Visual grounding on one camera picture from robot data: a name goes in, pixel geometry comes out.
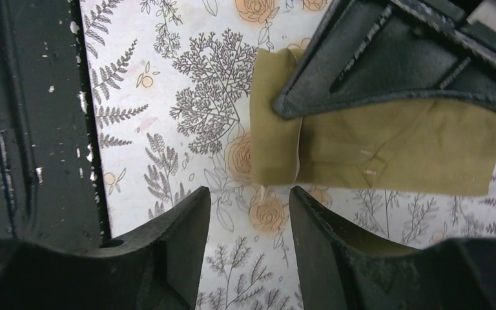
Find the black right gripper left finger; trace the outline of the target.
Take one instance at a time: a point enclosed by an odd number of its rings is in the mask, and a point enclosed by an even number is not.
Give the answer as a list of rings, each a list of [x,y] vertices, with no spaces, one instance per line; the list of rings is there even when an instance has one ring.
[[[0,239],[0,309],[194,309],[209,189],[98,248]]]

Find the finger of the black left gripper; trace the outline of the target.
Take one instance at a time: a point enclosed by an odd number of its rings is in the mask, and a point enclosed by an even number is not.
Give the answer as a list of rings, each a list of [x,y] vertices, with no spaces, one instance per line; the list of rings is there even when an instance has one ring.
[[[496,70],[390,1],[333,1],[273,108],[293,119],[420,98],[496,112]]]

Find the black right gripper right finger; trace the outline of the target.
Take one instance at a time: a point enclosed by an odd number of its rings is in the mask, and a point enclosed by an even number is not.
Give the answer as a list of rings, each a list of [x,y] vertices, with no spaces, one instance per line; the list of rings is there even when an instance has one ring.
[[[357,226],[301,187],[289,207],[306,309],[496,309],[496,238],[418,250]]]

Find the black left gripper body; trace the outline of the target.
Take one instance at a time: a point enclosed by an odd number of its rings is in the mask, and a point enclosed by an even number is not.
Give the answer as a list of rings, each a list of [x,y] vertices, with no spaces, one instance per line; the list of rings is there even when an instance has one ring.
[[[390,1],[416,23],[496,70],[496,1]]]

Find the olive khaki underwear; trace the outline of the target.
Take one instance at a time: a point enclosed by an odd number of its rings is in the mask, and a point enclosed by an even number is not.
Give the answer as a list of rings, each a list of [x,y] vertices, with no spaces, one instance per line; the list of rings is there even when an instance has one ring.
[[[272,104],[301,56],[288,48],[257,53],[249,107],[255,183],[488,193],[496,113],[460,101],[409,99],[282,119]]]

